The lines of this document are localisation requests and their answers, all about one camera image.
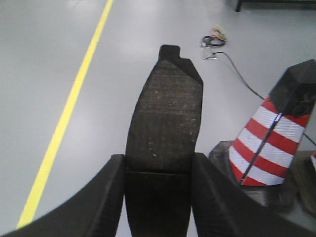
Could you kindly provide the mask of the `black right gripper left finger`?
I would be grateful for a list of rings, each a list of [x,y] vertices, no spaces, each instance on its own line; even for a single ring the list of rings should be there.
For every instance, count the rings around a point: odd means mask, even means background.
[[[113,155],[74,196],[8,237],[114,237],[124,196],[124,156]]]

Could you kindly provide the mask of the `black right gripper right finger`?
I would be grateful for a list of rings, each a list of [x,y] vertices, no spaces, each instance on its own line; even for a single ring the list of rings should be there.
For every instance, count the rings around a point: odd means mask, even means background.
[[[199,237],[314,237],[243,193],[203,154],[192,158],[191,204]]]

